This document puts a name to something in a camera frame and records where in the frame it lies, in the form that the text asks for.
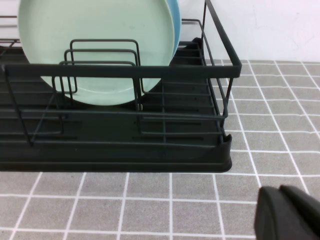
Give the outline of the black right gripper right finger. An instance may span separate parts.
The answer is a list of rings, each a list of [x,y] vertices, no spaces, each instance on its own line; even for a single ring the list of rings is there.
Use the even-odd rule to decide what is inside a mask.
[[[281,185],[279,190],[288,197],[312,232],[320,237],[320,202],[295,186]]]

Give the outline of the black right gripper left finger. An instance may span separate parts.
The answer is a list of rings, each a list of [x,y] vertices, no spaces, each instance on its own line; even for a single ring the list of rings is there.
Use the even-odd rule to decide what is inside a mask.
[[[257,240],[317,240],[280,187],[259,189],[254,218]]]

